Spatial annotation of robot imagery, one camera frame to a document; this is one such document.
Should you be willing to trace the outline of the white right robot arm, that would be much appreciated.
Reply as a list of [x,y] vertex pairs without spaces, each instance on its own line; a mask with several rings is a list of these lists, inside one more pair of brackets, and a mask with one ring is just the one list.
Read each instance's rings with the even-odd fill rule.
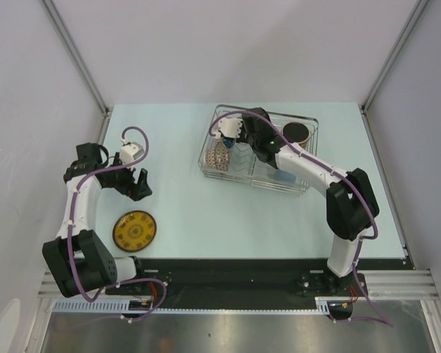
[[324,285],[333,295],[343,294],[351,286],[349,274],[357,268],[363,241],[379,235],[379,206],[367,173],[342,170],[308,152],[312,133],[302,122],[277,128],[262,108],[238,110],[224,121],[229,126],[219,129],[224,140],[249,145],[262,163],[301,178],[324,197],[334,236]]

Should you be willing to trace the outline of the yellow round plate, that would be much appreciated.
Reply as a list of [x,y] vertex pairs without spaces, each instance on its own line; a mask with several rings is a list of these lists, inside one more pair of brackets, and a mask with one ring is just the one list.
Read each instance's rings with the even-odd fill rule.
[[122,215],[112,230],[114,244],[123,252],[135,253],[149,246],[155,239],[157,222],[142,210],[134,210]]

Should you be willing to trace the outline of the light blue cup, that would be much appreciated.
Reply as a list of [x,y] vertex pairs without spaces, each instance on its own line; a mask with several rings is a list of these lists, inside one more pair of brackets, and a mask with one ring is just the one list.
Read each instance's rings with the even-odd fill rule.
[[296,183],[296,176],[290,172],[276,169],[274,179],[279,182]]

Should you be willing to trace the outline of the blue triangle pattern bowl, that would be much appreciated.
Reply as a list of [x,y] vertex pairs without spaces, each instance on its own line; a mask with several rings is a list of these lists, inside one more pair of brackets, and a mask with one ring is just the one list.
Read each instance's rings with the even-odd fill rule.
[[232,149],[235,145],[235,139],[233,138],[222,137],[220,141],[228,150]]

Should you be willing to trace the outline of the metal wire dish rack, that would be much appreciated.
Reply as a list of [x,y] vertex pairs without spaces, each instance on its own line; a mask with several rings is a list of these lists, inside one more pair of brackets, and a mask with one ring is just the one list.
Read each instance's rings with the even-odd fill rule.
[[[278,130],[282,130],[282,127],[289,122],[305,124],[312,133],[305,150],[310,154],[317,154],[319,122],[316,118],[272,111],[269,111],[268,115]],[[309,185],[299,177],[296,177],[295,184],[276,181],[274,179],[276,169],[261,162],[247,143],[235,142],[234,147],[229,150],[228,171],[208,168],[204,162],[204,155],[207,149],[217,142],[221,142],[221,138],[206,135],[204,139],[204,145],[198,159],[199,168],[204,176],[298,195],[304,194],[309,189]]]

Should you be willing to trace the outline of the red black skull mug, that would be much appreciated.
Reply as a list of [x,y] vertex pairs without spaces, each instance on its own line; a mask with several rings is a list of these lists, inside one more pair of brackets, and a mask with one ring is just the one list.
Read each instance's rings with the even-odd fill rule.
[[282,127],[282,134],[290,143],[297,143],[305,149],[312,137],[312,133],[305,124],[300,122],[289,122]]

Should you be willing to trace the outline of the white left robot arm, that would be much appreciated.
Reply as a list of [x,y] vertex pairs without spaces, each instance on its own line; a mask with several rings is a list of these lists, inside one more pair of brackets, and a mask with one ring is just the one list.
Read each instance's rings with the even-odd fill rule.
[[135,142],[125,142],[113,158],[97,143],[76,147],[77,159],[63,175],[68,197],[62,226],[56,238],[42,248],[51,275],[65,298],[119,282],[133,294],[146,289],[148,277],[137,269],[136,259],[113,257],[96,234],[96,211],[103,189],[114,189],[134,201],[152,194],[147,170],[141,169],[135,178],[131,166],[145,154],[144,148]]

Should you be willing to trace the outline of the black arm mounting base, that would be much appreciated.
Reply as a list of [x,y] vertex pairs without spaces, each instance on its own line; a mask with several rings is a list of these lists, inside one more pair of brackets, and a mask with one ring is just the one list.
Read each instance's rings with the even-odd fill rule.
[[302,310],[315,297],[346,297],[352,275],[334,279],[326,259],[169,260],[136,259],[137,277],[155,278],[162,308],[172,310]]

